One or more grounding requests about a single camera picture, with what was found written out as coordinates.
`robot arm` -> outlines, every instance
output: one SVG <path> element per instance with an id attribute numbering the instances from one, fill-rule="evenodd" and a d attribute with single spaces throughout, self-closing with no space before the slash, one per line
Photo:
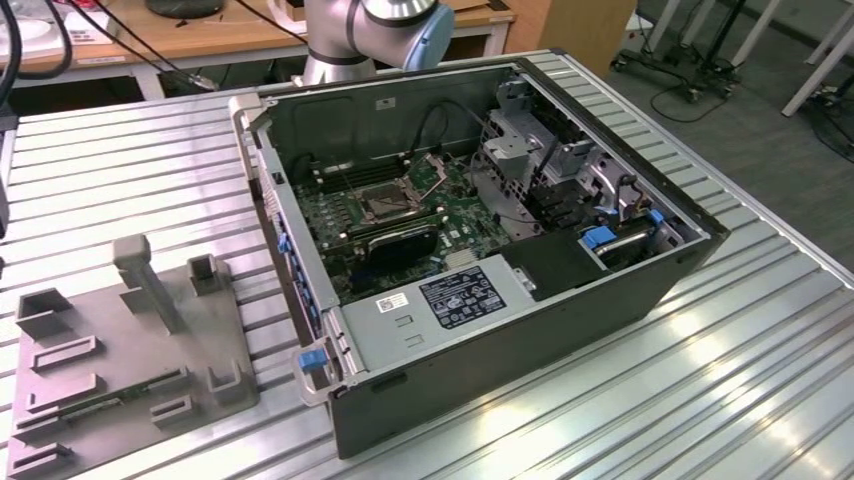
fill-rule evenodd
<path id="1" fill-rule="evenodd" d="M 308 62 L 302 85 L 376 73 L 373 60 L 403 70 L 439 64 L 453 33 L 453 10 L 437 0 L 307 0 Z"/>

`connector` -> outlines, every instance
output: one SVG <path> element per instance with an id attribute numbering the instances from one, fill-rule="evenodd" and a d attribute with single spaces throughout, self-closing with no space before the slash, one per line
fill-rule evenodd
<path id="1" fill-rule="evenodd" d="M 218 84 L 201 75 L 189 75 L 189 82 L 208 92 L 216 92 L 218 90 Z"/>

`black cable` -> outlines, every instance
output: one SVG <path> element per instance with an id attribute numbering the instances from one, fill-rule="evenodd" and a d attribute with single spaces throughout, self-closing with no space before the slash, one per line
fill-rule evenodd
<path id="1" fill-rule="evenodd" d="M 449 119 L 449 114 L 447 112 L 447 109 L 444 109 L 444 105 L 452 105 L 456 108 L 459 108 L 480 124 L 480 126 L 485 130 L 489 130 L 492 134 L 497 136 L 497 132 L 495 132 L 495 129 L 489 127 L 489 125 L 483 121 L 483 119 L 471 110 L 471 108 L 468 108 L 465 105 L 459 103 L 456 100 L 451 100 L 449 98 L 440 98 L 439 100 L 436 100 L 429 104 L 429 106 L 427 107 L 427 110 L 424 111 L 424 115 L 421 116 L 420 122 L 417 123 L 417 128 L 415 129 L 415 138 L 412 139 L 412 145 L 409 146 L 409 150 L 407 151 L 407 155 L 405 155 L 407 158 L 412 158 L 415 156 L 415 151 L 420 147 L 421 137 L 424 135 L 424 128 L 427 126 L 427 121 L 429 120 L 432 112 L 437 108 L 441 108 L 444 110 L 445 118 Z M 447 132 L 447 129 L 448 129 L 448 124 L 445 124 L 443 128 L 441 136 Z"/>
<path id="2" fill-rule="evenodd" d="M 186 72 L 184 72 L 180 68 L 177 68 L 177 65 L 174 65 L 172 63 L 172 61 L 165 58 L 162 55 L 160 55 L 160 52 L 157 52 L 153 47 L 148 44 L 148 42 L 145 40 L 142 40 L 142 37 L 140 37 L 133 30 L 130 30 L 128 28 L 128 26 L 125 25 L 125 23 L 118 19 L 118 17 L 109 11 L 106 10 L 106 7 L 104 6 L 104 3 L 101 2 L 101 0 L 92 0 L 92 2 L 94 3 L 94 5 L 97 5 L 97 8 L 101 9 L 101 11 L 104 12 L 104 15 L 106 15 L 113 22 L 116 22 L 116 25 L 118 26 L 118 28 L 121 28 L 121 30 L 124 30 L 125 32 L 128 32 L 128 35 L 130 35 L 130 37 L 133 37 L 136 39 L 136 41 L 142 45 L 142 47 L 145 47 L 148 49 L 148 51 L 150 52 L 150 54 L 157 57 L 160 59 L 160 61 L 162 63 L 165 63 L 169 68 L 172 70 L 174 70 L 176 72 L 180 72 L 181 74 L 184 74 L 186 77 L 192 78 L 192 75 L 189 75 Z"/>
<path id="3" fill-rule="evenodd" d="M 822 143 L 822 145 L 824 145 L 824 147 L 827 147 L 827 149 L 832 153 L 835 153 L 839 156 L 839 158 L 842 158 L 846 162 L 854 164 L 854 158 L 851 158 L 851 155 L 846 153 L 843 150 L 840 150 L 839 147 L 834 145 L 830 142 L 830 140 L 824 138 L 824 135 L 822 134 L 822 131 L 818 128 L 818 121 L 816 121 L 818 117 L 815 115 L 808 114 L 808 112 L 811 110 L 815 110 L 824 117 L 824 119 L 831 122 L 836 131 L 844 136 L 846 141 L 848 142 L 848 148 L 851 147 L 851 143 L 852 143 L 851 135 L 848 135 L 848 133 L 842 128 L 842 126 L 835 122 L 834 117 L 830 115 L 830 112 L 827 112 L 827 108 L 822 104 L 820 99 L 811 99 L 806 107 L 807 108 L 804 108 L 803 110 L 804 117 L 807 119 L 807 122 L 810 123 L 810 128 L 812 129 L 812 135 L 815 136 L 815 139 Z"/>
<path id="4" fill-rule="evenodd" d="M 441 129 L 441 134 L 439 134 L 439 142 L 441 142 L 441 137 L 444 136 L 444 133 L 448 130 L 449 114 L 447 109 L 444 108 L 444 104 L 441 103 L 441 101 L 437 101 L 427 107 L 427 110 L 424 111 L 424 115 L 421 116 L 421 120 L 417 123 L 417 128 L 415 129 L 415 138 L 412 139 L 412 145 L 409 145 L 409 150 L 407 151 L 407 155 L 405 155 L 407 158 L 412 158 L 415 156 L 415 151 L 417 150 L 417 147 L 421 146 L 421 137 L 424 136 L 424 128 L 427 127 L 427 122 L 429 121 L 432 112 L 435 112 L 437 109 L 441 109 L 441 112 L 444 114 L 444 128 Z"/>
<path id="5" fill-rule="evenodd" d="M 14 18 L 14 12 L 9 5 L 9 0 L 0 0 L 0 12 L 5 20 L 5 28 L 9 35 L 9 61 L 2 70 L 0 78 L 0 105 L 5 103 L 12 93 L 14 78 L 21 67 L 21 57 L 24 55 L 24 42 L 21 41 L 21 30 Z"/>
<path id="6" fill-rule="evenodd" d="M 50 10 L 50 17 L 53 17 L 53 23 L 56 24 L 56 28 L 58 28 L 60 36 L 62 37 L 62 60 L 60 63 L 49 70 L 42 72 L 17 72 L 17 78 L 22 80 L 49 80 L 52 78 L 58 77 L 65 71 L 68 67 L 70 67 L 70 61 L 73 60 L 73 51 L 70 47 L 70 36 L 68 35 L 68 29 L 65 28 L 65 22 L 62 22 L 62 17 L 56 10 L 56 5 L 53 4 L 53 0 L 44 0 L 44 3 L 48 6 L 48 10 Z"/>
<path id="7" fill-rule="evenodd" d="M 705 118 L 711 112 L 713 112 L 715 110 L 717 110 L 723 105 L 725 105 L 725 102 L 729 100 L 728 98 L 724 98 L 720 103 L 717 103 L 717 105 L 715 105 L 713 107 L 711 107 L 708 110 L 705 110 L 705 112 L 703 112 L 697 117 L 695 118 L 675 118 L 669 115 L 667 115 L 664 112 L 660 111 L 660 109 L 657 108 L 657 106 L 655 105 L 655 100 L 657 100 L 657 98 L 664 95 L 665 93 L 672 92 L 673 90 L 676 90 L 677 88 L 683 87 L 683 84 L 679 85 L 673 85 L 672 87 L 665 88 L 664 90 L 661 90 L 660 92 L 657 92 L 655 95 L 652 95 L 652 98 L 649 98 L 649 107 L 652 108 L 652 110 L 655 111 L 655 113 L 657 113 L 661 117 L 664 117 L 667 120 L 676 122 L 676 123 L 696 123 L 699 122 L 703 118 Z"/>
<path id="8" fill-rule="evenodd" d="M 818 131 L 818 128 L 815 127 L 815 123 L 810 122 L 810 127 L 812 127 L 812 135 L 815 135 L 815 138 L 822 143 L 822 145 L 824 145 L 824 147 L 827 147 L 827 149 L 832 153 L 835 153 L 846 162 L 854 164 L 854 159 L 824 139 L 820 132 Z"/>
<path id="9" fill-rule="evenodd" d="M 242 8 L 245 8 L 249 12 L 252 12 L 252 14 L 260 18 L 264 22 L 266 22 L 269 25 L 272 25 L 276 29 L 278 29 L 281 32 L 286 33 L 288 35 L 290 35 L 293 38 L 296 38 L 296 40 L 298 40 L 300 42 L 302 42 L 305 45 L 308 45 L 308 40 L 305 40 L 302 37 L 298 36 L 297 33 L 293 33 L 290 30 L 288 30 L 286 28 L 284 28 L 281 25 L 278 25 L 278 23 L 269 18 L 266 15 L 264 15 L 261 12 L 258 12 L 257 10 L 254 10 L 254 8 L 252 8 L 252 6 L 245 3 L 242 0 L 234 0 L 234 2 L 237 2 L 240 4 L 240 6 Z"/>
<path id="10" fill-rule="evenodd" d="M 160 58 L 162 60 L 162 63 L 165 63 L 169 67 L 172 67 L 173 70 L 166 70 L 165 68 L 162 68 L 160 65 L 157 65 L 156 62 L 152 62 L 149 59 L 146 59 L 142 56 L 142 54 L 140 52 L 137 52 L 133 48 L 130 48 L 130 46 L 124 41 L 121 41 L 116 35 L 109 33 L 109 31 L 104 27 L 101 27 L 94 20 L 92 20 L 92 17 L 89 17 L 88 13 L 85 12 L 85 10 L 82 10 L 82 8 L 80 8 L 80 6 L 76 4 L 76 2 L 68 2 L 66 5 L 77 12 L 77 14 L 80 14 L 80 16 L 89 23 L 89 25 L 92 25 L 92 28 L 94 28 L 94 30 L 97 30 L 101 33 L 101 35 L 104 35 L 106 38 L 109 38 L 109 40 L 112 42 L 114 42 L 116 45 L 118 45 L 129 53 L 132 53 L 142 62 L 145 62 L 148 65 L 150 65 L 160 73 L 166 74 L 166 73 L 170 73 L 170 72 L 174 72 L 174 73 L 178 74 L 178 78 L 181 78 L 181 80 L 184 80 L 190 85 L 194 85 L 194 86 L 197 86 L 198 88 L 201 88 L 204 90 L 216 90 L 216 85 L 213 85 L 212 82 L 206 78 L 204 78 L 201 76 L 193 76 L 193 75 L 188 74 L 186 72 L 184 72 L 180 68 L 177 68 L 174 66 L 174 64 L 172 62 L 168 61 L 168 59 L 165 59 L 165 57 L 162 57 L 162 55 L 160 55 L 160 53 L 157 53 L 150 48 L 150 46 L 126 28 L 126 25 L 124 25 L 124 23 L 121 23 L 121 21 L 116 18 L 116 16 L 106 10 L 106 8 L 104 8 L 104 6 L 102 6 L 102 4 L 101 4 L 101 2 L 98 0 L 94 0 L 94 3 L 98 5 L 101 10 L 104 11 L 104 14 L 106 16 L 109 16 L 109 18 L 112 18 L 113 21 L 116 21 L 116 25 L 118 25 L 118 26 L 121 26 L 121 28 L 124 28 L 124 30 L 128 32 L 128 34 L 142 44 L 142 46 L 145 48 L 148 48 L 148 50 L 150 50 L 150 53 L 157 58 Z"/>

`slotted metal table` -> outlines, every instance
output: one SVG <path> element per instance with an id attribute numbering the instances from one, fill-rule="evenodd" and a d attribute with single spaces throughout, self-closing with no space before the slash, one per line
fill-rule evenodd
<path id="1" fill-rule="evenodd" d="M 644 320 L 339 460 L 327 413 L 292 382 L 296 334 L 241 179 L 234 92 L 29 117 L 0 162 L 0 445 L 17 296 L 117 283 L 109 241 L 144 232 L 157 270 L 226 258 L 261 400 L 80 478 L 851 476 L 851 274 L 572 59 L 528 58 L 734 232 Z"/>

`blue latch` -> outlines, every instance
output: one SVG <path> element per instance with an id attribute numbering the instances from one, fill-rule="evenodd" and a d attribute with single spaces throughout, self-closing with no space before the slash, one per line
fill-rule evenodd
<path id="1" fill-rule="evenodd" d="M 286 253 L 290 251 L 290 240 L 288 239 L 288 234 L 282 233 L 278 235 L 278 253 Z"/>
<path id="2" fill-rule="evenodd" d="M 655 226 L 659 226 L 664 221 L 664 214 L 655 209 L 649 210 L 649 220 L 652 220 Z"/>
<path id="3" fill-rule="evenodd" d="M 305 373 L 323 368 L 327 363 L 329 363 L 329 359 L 327 358 L 325 351 L 321 348 L 298 354 L 298 368 Z"/>
<path id="4" fill-rule="evenodd" d="M 604 245 L 605 243 L 616 240 L 616 235 L 613 235 L 613 232 L 608 227 L 596 227 L 584 232 L 581 240 L 584 241 L 584 245 L 587 245 L 587 248 L 592 250 L 599 245 Z"/>

